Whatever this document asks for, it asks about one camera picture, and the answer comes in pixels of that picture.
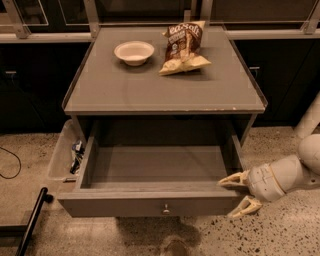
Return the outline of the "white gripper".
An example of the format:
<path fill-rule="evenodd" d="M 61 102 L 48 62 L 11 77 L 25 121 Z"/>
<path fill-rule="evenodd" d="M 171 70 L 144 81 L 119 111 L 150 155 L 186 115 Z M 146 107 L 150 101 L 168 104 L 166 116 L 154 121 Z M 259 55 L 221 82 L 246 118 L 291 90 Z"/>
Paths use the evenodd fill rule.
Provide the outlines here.
<path fill-rule="evenodd" d="M 254 196 L 245 196 L 230 213 L 229 218 L 238 218 L 256 212 L 263 202 L 274 202 L 285 195 L 269 164 L 253 167 L 250 171 L 237 172 L 221 179 L 222 187 L 246 187 Z"/>

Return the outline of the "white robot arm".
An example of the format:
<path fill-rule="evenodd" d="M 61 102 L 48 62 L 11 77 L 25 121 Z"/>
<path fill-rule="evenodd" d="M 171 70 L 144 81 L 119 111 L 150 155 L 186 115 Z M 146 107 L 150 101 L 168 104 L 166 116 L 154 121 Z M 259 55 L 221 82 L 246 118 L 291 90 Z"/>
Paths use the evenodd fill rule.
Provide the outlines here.
<path fill-rule="evenodd" d="M 320 93 L 295 128 L 301 138 L 297 152 L 280 160 L 237 172 L 221 179 L 226 188 L 245 187 L 246 195 L 228 217 L 237 218 L 259 210 L 295 190 L 320 187 L 320 135 L 313 134 L 320 123 Z"/>

